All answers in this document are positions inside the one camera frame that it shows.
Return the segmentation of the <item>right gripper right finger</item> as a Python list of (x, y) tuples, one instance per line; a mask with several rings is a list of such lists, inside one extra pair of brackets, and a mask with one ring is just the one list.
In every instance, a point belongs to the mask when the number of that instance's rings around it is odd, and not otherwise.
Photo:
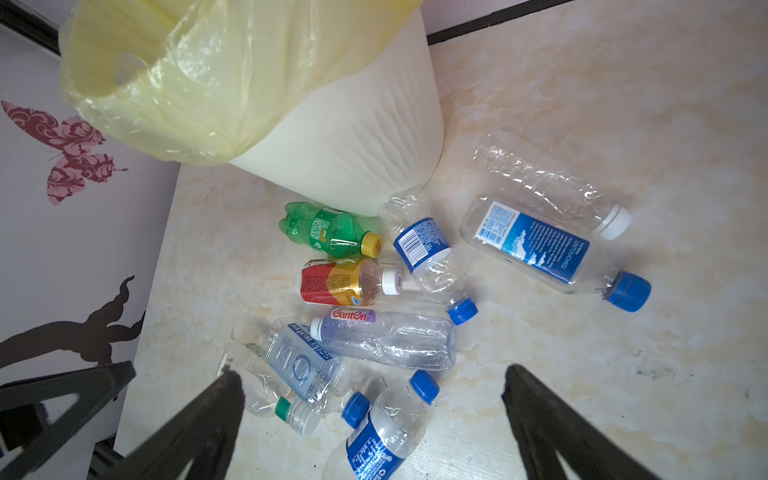
[(520, 364), (505, 373), (503, 402), (530, 479), (655, 479)]

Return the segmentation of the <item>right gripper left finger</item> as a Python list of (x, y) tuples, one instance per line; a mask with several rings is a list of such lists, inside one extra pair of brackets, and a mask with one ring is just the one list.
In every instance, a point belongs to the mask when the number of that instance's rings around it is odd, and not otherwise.
[(242, 380), (227, 370), (104, 479), (223, 479), (245, 407)]

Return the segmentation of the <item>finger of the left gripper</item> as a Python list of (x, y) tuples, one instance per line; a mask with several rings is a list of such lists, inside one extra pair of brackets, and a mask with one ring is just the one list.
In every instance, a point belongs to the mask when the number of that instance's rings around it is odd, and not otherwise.
[(135, 377), (130, 361), (1, 386), (3, 479), (39, 470)]

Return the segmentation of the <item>clear bottle green cap front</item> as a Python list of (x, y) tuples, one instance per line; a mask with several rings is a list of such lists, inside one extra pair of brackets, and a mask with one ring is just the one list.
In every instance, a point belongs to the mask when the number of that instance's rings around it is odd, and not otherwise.
[(301, 400), (277, 373), (245, 345), (226, 345), (217, 375), (233, 371), (241, 378), (245, 408), (260, 418), (277, 417), (296, 433), (311, 435), (321, 417)]

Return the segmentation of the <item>clear bottle light blue label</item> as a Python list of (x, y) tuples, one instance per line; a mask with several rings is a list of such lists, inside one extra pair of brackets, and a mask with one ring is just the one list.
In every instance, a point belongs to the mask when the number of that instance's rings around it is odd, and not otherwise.
[(308, 326), (277, 320), (257, 345), (258, 356), (311, 415), (320, 417), (336, 412), (352, 428), (363, 422), (371, 401), (353, 386), (353, 367), (329, 353), (311, 336)]

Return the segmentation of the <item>small blue label bottle front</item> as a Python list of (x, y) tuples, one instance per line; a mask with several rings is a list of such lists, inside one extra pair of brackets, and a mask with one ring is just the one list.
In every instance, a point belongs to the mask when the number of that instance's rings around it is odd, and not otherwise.
[(416, 371), (405, 385), (386, 388), (360, 425), (329, 456), (324, 479), (390, 478), (423, 439), (440, 387)]

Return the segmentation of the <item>green bottle near bin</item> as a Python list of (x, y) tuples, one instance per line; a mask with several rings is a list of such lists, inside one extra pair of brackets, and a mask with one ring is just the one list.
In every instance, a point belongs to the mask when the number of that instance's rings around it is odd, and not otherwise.
[(284, 210), (279, 228), (293, 243), (334, 259), (376, 259), (382, 251), (381, 237), (366, 229), (353, 214), (309, 202), (290, 202)]

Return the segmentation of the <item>yellow plastic bin liner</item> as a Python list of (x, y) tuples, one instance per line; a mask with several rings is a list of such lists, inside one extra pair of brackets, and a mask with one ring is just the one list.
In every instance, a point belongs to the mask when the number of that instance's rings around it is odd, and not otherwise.
[(317, 89), (370, 65), (415, 1), (81, 1), (59, 32), (63, 99), (163, 161), (214, 166)]

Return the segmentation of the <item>white plastic waste bin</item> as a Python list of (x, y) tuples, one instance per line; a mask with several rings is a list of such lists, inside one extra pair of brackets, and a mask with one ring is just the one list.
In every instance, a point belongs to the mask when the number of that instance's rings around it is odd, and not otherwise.
[(415, 12), (361, 72), (309, 95), (232, 165), (310, 200), (362, 216), (424, 185), (444, 121), (424, 22)]

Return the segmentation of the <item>clear bottle purple cap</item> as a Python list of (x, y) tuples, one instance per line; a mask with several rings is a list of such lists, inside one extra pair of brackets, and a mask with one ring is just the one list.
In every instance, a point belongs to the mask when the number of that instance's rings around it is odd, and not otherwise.
[(448, 319), (362, 308), (333, 308), (310, 324), (329, 353), (414, 370), (445, 371), (456, 362), (456, 326)]

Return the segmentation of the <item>red yellow label bottle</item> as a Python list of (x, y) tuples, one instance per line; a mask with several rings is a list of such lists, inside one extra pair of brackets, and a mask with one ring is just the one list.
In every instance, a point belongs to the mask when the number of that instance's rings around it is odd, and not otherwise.
[(301, 270), (300, 295), (307, 303), (363, 307), (402, 292), (401, 270), (370, 258), (311, 260)]

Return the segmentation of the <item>clear bottle right back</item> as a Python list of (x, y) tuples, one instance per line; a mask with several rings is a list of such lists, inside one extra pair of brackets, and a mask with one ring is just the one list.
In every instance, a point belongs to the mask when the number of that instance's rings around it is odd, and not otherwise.
[(632, 212), (618, 199), (509, 132), (484, 135), (473, 160), (513, 199), (559, 224), (613, 241), (632, 223)]

